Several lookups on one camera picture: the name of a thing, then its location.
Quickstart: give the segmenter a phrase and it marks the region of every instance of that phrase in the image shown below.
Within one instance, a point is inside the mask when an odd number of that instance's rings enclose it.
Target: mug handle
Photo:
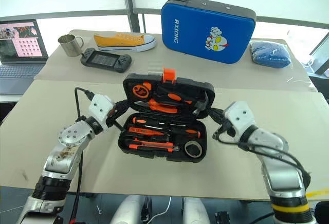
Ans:
[[[81,39],[81,42],[82,42],[82,44],[81,44],[80,48],[82,48],[82,47],[83,47],[83,45],[84,45],[84,42],[83,42],[83,39],[82,39],[82,37],[81,37],[81,36],[79,36],[79,35],[76,35],[76,38],[80,38],[80,39]]]

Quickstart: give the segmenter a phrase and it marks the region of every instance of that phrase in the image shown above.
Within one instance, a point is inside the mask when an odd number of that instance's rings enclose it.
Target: plastic bag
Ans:
[[[291,63],[285,45],[267,41],[250,41],[252,60],[260,65],[283,68]]]

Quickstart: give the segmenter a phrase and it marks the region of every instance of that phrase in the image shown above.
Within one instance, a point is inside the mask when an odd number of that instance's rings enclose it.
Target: laptop keyboard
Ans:
[[[0,78],[33,78],[44,65],[0,65]]]

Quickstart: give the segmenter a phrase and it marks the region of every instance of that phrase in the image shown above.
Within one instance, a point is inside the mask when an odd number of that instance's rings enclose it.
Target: laptop screen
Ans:
[[[47,59],[36,20],[0,22],[2,63],[44,62]]]

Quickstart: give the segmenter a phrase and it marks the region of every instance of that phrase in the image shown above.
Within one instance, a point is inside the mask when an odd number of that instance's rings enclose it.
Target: laptop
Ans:
[[[22,95],[47,59],[36,20],[0,21],[0,94]]]

